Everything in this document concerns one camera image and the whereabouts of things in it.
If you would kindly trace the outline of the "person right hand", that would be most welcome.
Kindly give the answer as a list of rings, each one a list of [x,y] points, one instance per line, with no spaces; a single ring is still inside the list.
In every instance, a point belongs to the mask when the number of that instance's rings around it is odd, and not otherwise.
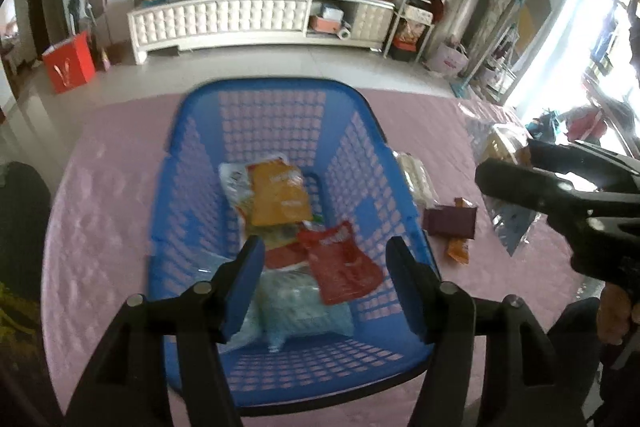
[[[619,346],[629,331],[632,306],[626,291],[606,283],[600,296],[597,333],[602,343]]]

